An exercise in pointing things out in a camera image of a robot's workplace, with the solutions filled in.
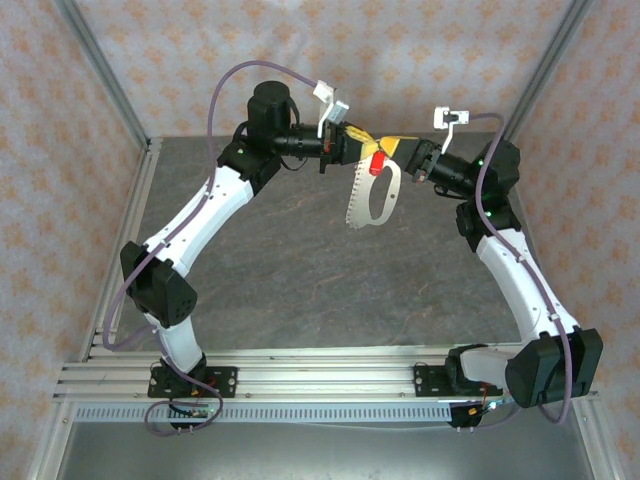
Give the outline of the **wide aluminium side rail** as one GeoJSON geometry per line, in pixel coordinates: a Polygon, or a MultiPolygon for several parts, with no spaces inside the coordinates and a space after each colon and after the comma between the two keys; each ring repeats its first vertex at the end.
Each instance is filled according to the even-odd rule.
{"type": "Polygon", "coordinates": [[[84,337],[84,345],[79,354],[81,363],[86,363],[90,359],[94,347],[100,347],[102,344],[102,331],[106,314],[123,283],[119,256],[120,249],[129,240],[138,239],[163,140],[163,137],[152,138],[149,145],[141,152],[119,224],[118,235],[105,268],[97,300],[90,316],[88,330],[84,337]]]}

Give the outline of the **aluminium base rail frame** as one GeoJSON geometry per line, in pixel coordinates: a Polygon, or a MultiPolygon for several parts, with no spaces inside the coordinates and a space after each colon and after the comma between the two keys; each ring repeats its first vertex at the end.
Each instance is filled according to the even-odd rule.
{"type": "MultiPolygon", "coordinates": [[[[409,402],[413,366],[442,365],[448,346],[242,349],[206,353],[214,366],[239,369],[234,400],[248,402],[409,402]]],[[[53,398],[145,402],[157,352],[110,352],[96,346],[84,362],[63,365],[53,398]]]]}

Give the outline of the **aluminium corner post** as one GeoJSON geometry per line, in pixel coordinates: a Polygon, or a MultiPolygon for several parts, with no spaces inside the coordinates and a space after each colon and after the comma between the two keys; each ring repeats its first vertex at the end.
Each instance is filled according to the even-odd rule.
{"type": "Polygon", "coordinates": [[[564,52],[570,46],[594,1],[571,0],[568,10],[552,35],[506,123],[503,133],[505,140],[511,143],[515,142],[518,132],[542,95],[547,82],[559,65],[564,52]]]}
{"type": "Polygon", "coordinates": [[[76,0],[53,0],[54,5],[78,41],[81,50],[99,78],[107,96],[124,121],[125,127],[136,144],[146,150],[151,142],[129,98],[96,35],[93,33],[76,0]]]}

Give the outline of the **aluminium lower frame bar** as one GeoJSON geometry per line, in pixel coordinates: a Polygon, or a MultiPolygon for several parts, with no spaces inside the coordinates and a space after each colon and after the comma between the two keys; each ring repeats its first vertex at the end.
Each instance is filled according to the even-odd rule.
{"type": "Polygon", "coordinates": [[[626,480],[605,405],[600,397],[581,397],[573,409],[594,480],[626,480]]]}
{"type": "Polygon", "coordinates": [[[69,441],[77,403],[55,402],[45,423],[27,480],[56,480],[69,441]]]}

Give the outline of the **grey metal panel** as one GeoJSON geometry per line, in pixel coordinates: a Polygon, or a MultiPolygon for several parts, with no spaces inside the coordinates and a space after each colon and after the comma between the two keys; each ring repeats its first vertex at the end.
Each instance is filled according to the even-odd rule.
{"type": "Polygon", "coordinates": [[[489,431],[218,424],[157,438],[74,426],[58,480],[593,480],[574,422],[531,414],[489,431]]]}

